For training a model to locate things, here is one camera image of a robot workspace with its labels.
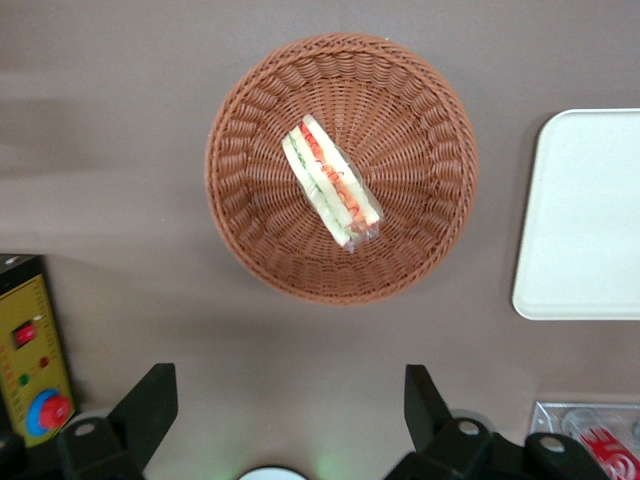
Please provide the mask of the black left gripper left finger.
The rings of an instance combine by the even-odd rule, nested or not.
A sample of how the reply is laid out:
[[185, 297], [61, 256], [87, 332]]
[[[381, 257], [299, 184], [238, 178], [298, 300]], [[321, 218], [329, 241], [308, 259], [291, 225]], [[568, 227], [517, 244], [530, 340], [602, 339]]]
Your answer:
[[142, 479], [178, 414], [176, 368], [159, 363], [105, 416], [85, 416], [57, 437], [65, 479]]

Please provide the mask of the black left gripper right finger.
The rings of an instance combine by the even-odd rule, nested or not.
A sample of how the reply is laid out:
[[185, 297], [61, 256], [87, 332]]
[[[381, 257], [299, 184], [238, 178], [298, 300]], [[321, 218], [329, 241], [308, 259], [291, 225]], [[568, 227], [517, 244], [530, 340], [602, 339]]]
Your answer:
[[455, 417], [426, 367], [405, 369], [404, 418], [414, 450], [388, 479], [499, 479], [490, 465], [493, 434], [478, 420]]

